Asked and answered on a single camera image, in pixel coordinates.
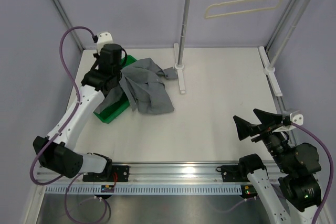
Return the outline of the cream hanger with metal hook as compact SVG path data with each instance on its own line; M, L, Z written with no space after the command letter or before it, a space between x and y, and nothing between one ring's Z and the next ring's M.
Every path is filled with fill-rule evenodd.
M274 10L282 5L283 0L234 0L209 5L204 19L215 19L241 14Z

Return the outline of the grey button-up shirt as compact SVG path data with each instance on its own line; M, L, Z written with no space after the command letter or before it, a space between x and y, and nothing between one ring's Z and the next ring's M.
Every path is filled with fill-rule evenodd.
M178 78L175 69L162 69L151 58L140 59L121 70L122 77L102 103L96 108L101 113L126 95L131 109L143 114L166 114L174 111L173 103L165 89L162 77Z

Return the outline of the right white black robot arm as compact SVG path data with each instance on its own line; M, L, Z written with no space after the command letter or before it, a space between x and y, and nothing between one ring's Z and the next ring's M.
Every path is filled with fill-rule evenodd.
M252 124L236 115L233 117L238 138L264 143L284 174L278 182L289 209L281 204L266 166L257 154L239 159L238 176L252 183L271 223L316 223L315 215L322 205L321 188L314 177L321 171L317 148L309 143L289 145L288 132L303 124L303 115L299 111L274 114L254 109L253 112L259 124Z

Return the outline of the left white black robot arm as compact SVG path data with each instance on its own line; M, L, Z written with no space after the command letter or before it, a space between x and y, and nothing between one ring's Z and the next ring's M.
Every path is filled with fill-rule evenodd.
M77 140L90 115L117 87L127 53L118 44L106 44L94 55L95 62L76 87L76 100L59 123L45 137L33 141L35 163L62 177L74 178L81 173L94 173L102 182L113 174L109 159L98 154L79 154L74 151Z

